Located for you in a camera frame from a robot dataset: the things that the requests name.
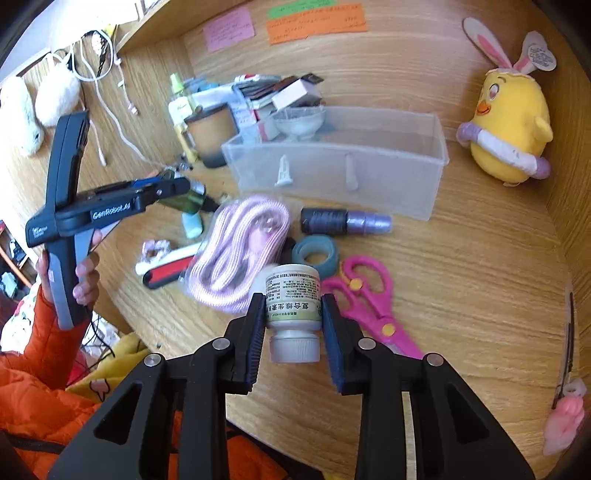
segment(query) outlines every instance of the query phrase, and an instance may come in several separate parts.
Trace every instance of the white fluffy pom-pom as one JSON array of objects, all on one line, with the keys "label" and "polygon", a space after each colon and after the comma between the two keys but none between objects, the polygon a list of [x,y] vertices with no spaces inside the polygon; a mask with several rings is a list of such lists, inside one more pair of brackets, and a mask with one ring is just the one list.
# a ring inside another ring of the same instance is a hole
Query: white fluffy pom-pom
[{"label": "white fluffy pom-pom", "polygon": [[0,113],[4,129],[22,155],[31,156],[43,143],[43,130],[35,120],[33,100],[21,77],[4,81],[0,91]]},{"label": "white fluffy pom-pom", "polygon": [[43,79],[37,98],[35,111],[44,127],[54,127],[61,116],[72,113],[80,100],[80,80],[59,63]]}]

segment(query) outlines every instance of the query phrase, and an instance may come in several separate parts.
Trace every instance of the teal small object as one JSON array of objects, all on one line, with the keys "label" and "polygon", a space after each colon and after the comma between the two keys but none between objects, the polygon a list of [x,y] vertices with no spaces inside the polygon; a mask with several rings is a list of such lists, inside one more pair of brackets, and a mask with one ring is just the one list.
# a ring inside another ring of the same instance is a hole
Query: teal small object
[{"label": "teal small object", "polygon": [[201,235],[203,233],[203,222],[199,213],[197,212],[194,215],[183,213],[183,228],[188,239],[197,238]]},{"label": "teal small object", "polygon": [[[319,264],[308,263],[305,259],[311,254],[325,254],[326,260]],[[293,263],[314,267],[320,279],[332,277],[339,266],[339,251],[335,241],[328,235],[308,235],[295,244],[291,252]]]}]

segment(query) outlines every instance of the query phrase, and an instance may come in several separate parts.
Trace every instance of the human hand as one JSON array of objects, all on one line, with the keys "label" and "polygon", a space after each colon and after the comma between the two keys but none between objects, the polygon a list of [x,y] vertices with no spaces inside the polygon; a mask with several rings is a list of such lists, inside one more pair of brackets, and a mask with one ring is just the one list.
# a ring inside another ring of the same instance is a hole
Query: human hand
[{"label": "human hand", "polygon": [[[102,234],[99,230],[95,231],[92,236],[92,246],[97,246],[102,240]],[[91,310],[99,298],[99,280],[100,275],[96,271],[100,258],[96,252],[92,252],[76,267],[76,275],[80,279],[80,283],[74,288],[73,295],[79,305],[88,306]],[[41,287],[43,288],[43,297],[51,304],[53,304],[53,295],[51,294],[51,286],[49,282],[49,258],[47,251],[43,251],[37,265],[35,266],[37,273],[41,277]]]}]

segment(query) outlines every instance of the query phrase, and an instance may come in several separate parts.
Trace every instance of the plush toy beak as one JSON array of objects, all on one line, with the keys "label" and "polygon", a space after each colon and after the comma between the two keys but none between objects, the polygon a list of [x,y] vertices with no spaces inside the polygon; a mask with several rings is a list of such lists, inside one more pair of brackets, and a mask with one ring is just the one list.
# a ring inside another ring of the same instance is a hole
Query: plush toy beak
[{"label": "plush toy beak", "polygon": [[491,111],[491,106],[486,103],[484,100],[481,101],[478,106],[476,107],[476,114],[477,115],[486,115],[488,112]]}]

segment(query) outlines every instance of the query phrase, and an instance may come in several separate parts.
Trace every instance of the blue tape roll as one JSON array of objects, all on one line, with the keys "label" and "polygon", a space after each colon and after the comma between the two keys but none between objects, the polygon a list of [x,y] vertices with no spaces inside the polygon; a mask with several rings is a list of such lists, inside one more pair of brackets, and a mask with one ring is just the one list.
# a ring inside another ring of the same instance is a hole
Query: blue tape roll
[{"label": "blue tape roll", "polygon": [[[305,258],[311,254],[326,254],[326,260],[319,264],[308,263]],[[291,252],[293,263],[300,265],[309,265],[318,270],[320,279],[332,277],[339,266],[339,251],[336,248],[335,241],[328,235],[309,235],[305,236],[295,244]]]}]

